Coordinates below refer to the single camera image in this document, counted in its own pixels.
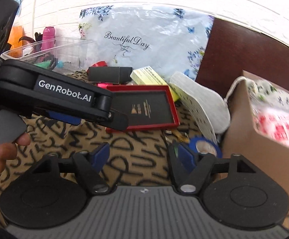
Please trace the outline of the person's left hand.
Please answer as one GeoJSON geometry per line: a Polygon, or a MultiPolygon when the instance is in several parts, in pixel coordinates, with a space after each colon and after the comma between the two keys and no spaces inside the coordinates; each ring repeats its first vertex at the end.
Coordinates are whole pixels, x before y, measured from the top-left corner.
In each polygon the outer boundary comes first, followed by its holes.
{"type": "Polygon", "coordinates": [[[17,145],[28,146],[30,142],[30,136],[27,133],[24,133],[16,140],[16,142],[0,145],[0,174],[6,167],[6,161],[14,160],[16,158],[18,153],[17,145]]]}

